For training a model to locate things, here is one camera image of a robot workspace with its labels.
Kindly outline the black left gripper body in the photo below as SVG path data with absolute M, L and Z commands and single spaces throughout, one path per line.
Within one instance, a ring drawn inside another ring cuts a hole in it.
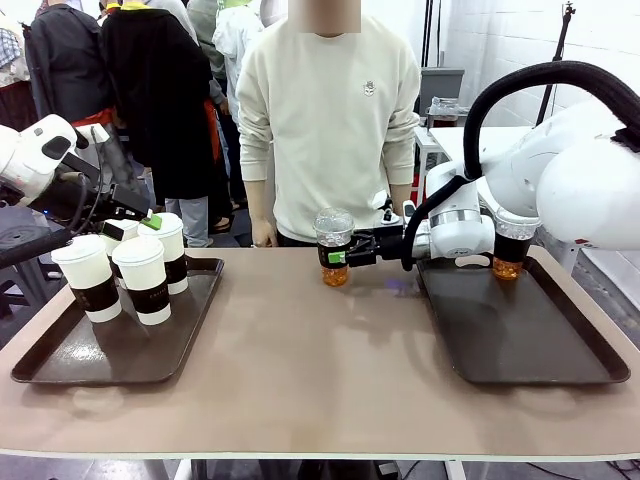
M 106 220 L 141 221 L 151 215 L 142 194 L 117 184 L 102 191 L 79 172 L 56 176 L 30 208 L 77 234 Z

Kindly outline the person's right hand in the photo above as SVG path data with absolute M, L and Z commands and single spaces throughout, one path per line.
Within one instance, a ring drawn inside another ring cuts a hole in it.
M 251 218 L 252 245 L 256 248 L 277 247 L 277 231 L 266 218 Z

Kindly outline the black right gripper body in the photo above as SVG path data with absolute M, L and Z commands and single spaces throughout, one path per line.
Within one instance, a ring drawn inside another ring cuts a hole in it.
M 373 254 L 376 260 L 400 260 L 403 254 L 404 226 L 382 225 L 374 228 Z

